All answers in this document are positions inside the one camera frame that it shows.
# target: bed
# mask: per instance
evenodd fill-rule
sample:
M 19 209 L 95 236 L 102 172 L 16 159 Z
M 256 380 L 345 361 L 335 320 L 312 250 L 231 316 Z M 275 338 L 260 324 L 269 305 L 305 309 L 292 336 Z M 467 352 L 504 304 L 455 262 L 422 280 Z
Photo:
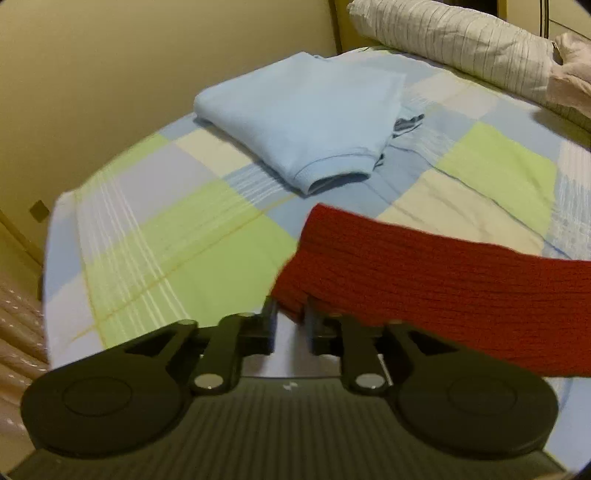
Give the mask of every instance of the bed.
M 393 143 L 369 179 L 345 177 L 304 197 L 192 113 L 160 129 L 55 206 L 45 274 L 53 367 L 181 318 L 210 326 L 260 309 L 319 202 L 523 253 L 584 257 L 586 244 L 560 231 L 552 215 L 560 204 L 581 229 L 589 221 L 591 134 L 409 54 L 360 48 L 335 61 L 406 72 L 405 94 L 426 112 L 424 132 L 443 133 L 446 142 L 426 151 Z M 483 161 L 494 163 L 491 153 L 509 159 L 514 175 L 493 181 L 494 165 L 468 168 L 467 148 Z M 283 316 L 276 353 L 244 365 L 247 375 L 272 377 L 337 375 L 338 368 L 335 359 L 309 355 Z M 561 413 L 547 450 L 579 469 L 591 458 L 591 380 L 548 381 Z

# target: wall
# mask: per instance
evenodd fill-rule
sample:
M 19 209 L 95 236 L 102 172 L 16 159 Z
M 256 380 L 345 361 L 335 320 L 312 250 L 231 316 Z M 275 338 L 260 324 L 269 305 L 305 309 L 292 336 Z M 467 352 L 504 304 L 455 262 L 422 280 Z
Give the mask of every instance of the wall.
M 352 0 L 331 0 L 335 2 L 336 17 L 339 24 L 340 46 L 342 51 L 354 50 L 361 47 L 370 47 L 380 45 L 379 42 L 371 38 L 362 37 L 357 33 L 351 19 L 347 6 Z
M 509 23 L 540 35 L 540 0 L 502 0 L 499 1 L 499 11 L 503 10 Z
M 0 209 L 41 246 L 38 199 L 51 207 L 205 86 L 302 50 L 335 54 L 327 0 L 4 0 Z
M 498 0 L 498 3 L 499 11 L 506 9 L 504 18 L 509 23 L 540 35 L 540 0 Z M 569 30 L 591 38 L 591 15 L 576 0 L 549 0 L 548 8 L 550 39 Z
M 575 0 L 550 0 L 550 38 L 574 31 L 591 38 L 591 15 Z

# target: red fabric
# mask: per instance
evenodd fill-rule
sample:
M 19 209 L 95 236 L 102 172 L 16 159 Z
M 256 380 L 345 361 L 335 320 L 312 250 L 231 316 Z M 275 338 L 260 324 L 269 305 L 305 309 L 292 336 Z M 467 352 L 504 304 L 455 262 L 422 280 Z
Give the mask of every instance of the red fabric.
M 316 206 L 272 295 L 410 322 L 548 376 L 591 375 L 591 262 L 552 260 Z

